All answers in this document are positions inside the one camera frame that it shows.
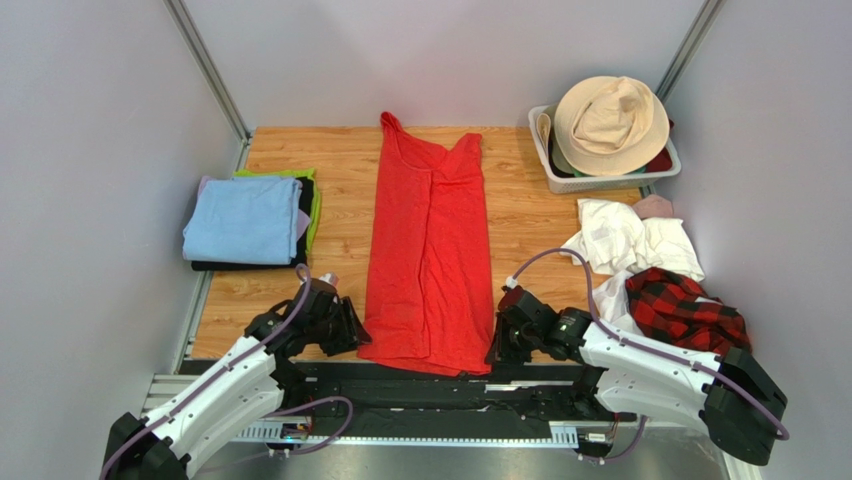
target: wooden tabletop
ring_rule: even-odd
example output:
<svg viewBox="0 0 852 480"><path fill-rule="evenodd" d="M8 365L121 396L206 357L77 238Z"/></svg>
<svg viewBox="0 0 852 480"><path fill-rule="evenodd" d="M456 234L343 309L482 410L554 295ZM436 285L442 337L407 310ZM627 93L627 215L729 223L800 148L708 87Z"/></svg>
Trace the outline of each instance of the wooden tabletop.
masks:
<svg viewBox="0 0 852 480"><path fill-rule="evenodd" d="M502 298L506 277L536 253L562 245L576 233L578 198L603 198L633 204L639 191L611 190L554 195L547 189L528 128L414 127L415 136L455 145L468 132L482 134L482 170L491 242L494 301ZM379 128L259 128L246 168L255 172L316 168L322 211L309 257L314 276L333 271L341 296L352 298L364 320L367 264L373 231L376 177L382 134ZM595 275L595 285L606 277ZM539 260L520 278L521 285L555 310L588 309L583 269L567 258ZM299 282L293 270L217 272L201 316L193 358L220 358L251 320L281 300L292 298ZM316 345L301 359L325 359ZM334 360L355 360L355 352ZM537 362L550 357L535 354Z"/></svg>

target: light blue folded shirt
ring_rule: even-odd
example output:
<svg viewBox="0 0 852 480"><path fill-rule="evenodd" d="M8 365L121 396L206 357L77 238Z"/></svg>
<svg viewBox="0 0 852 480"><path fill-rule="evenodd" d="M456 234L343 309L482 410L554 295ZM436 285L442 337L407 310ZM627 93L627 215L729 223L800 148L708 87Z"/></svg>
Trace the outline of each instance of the light blue folded shirt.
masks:
<svg viewBox="0 0 852 480"><path fill-rule="evenodd" d="M296 256L299 196L292 177L210 180L183 230L187 260L286 265Z"/></svg>

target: lime green folded shirt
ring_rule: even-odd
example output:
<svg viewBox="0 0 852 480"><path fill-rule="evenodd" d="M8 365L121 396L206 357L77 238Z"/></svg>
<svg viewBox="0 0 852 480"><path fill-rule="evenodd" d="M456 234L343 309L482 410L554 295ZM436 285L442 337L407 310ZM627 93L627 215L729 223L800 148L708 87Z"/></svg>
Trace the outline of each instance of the lime green folded shirt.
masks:
<svg viewBox="0 0 852 480"><path fill-rule="evenodd" d="M314 244L314 237L317 234L317 226L319 225L319 216L320 216L320 207L322 206L322 199L320 198L319 188L317 187L317 181L314 179L314 174L316 173L315 168L309 168L307 170L282 170L280 172L252 172L250 170L240 170L234 174L235 177L264 177L264 176L276 176L276 177L307 177L311 181L314 182L314 201L311 204L311 224L308 225L308 253L311 252L311 246Z"/></svg>

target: hat crown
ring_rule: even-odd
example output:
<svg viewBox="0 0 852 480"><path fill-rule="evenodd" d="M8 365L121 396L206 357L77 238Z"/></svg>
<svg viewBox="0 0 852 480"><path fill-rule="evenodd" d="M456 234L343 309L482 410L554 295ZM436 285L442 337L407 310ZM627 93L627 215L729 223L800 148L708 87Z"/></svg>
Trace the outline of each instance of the hat crown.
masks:
<svg viewBox="0 0 852 480"><path fill-rule="evenodd" d="M589 154L611 155L639 142L654 120L653 94L621 77L601 88L575 117L571 140Z"/></svg>

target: metal floor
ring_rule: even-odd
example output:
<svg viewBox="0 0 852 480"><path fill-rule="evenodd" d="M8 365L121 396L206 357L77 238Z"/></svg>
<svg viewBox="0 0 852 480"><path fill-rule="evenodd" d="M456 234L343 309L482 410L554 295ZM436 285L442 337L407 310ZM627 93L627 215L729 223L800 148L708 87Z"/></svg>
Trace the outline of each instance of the metal floor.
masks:
<svg viewBox="0 0 852 480"><path fill-rule="evenodd" d="M620 429L614 451L635 430ZM205 466L263 452L256 444L230 443ZM579 462L574 452L550 449L330 446L290 459L263 458L233 469L198 475L202 480L728 480L724 460L708 439L683 429L649 428L621 462Z"/></svg>

